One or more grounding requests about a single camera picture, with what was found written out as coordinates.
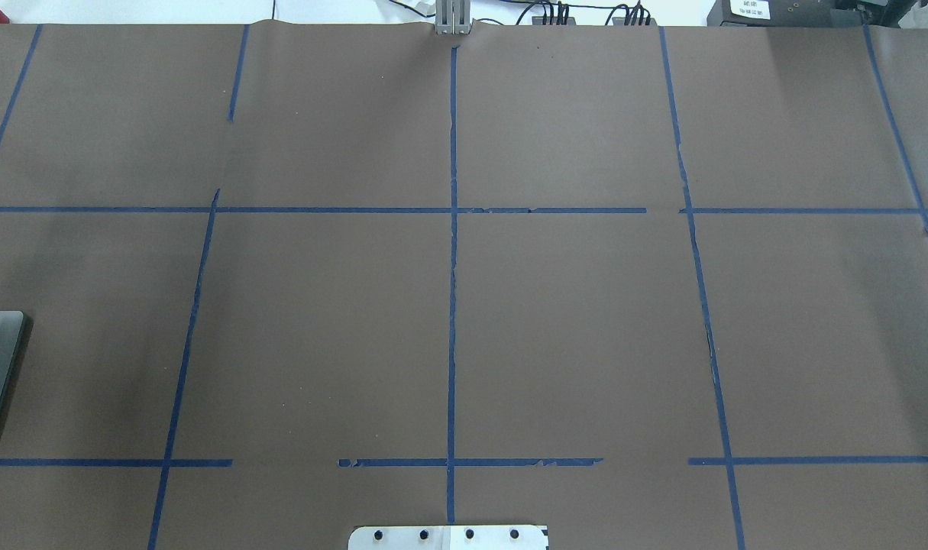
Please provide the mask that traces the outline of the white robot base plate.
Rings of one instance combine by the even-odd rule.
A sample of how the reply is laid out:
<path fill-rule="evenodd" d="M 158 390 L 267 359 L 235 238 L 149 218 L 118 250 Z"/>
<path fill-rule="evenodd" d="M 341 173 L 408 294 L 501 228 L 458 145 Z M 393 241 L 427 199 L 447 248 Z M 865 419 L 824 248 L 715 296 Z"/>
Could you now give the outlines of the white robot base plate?
<path fill-rule="evenodd" d="M 548 549 L 546 526 L 360 526 L 348 549 Z"/>

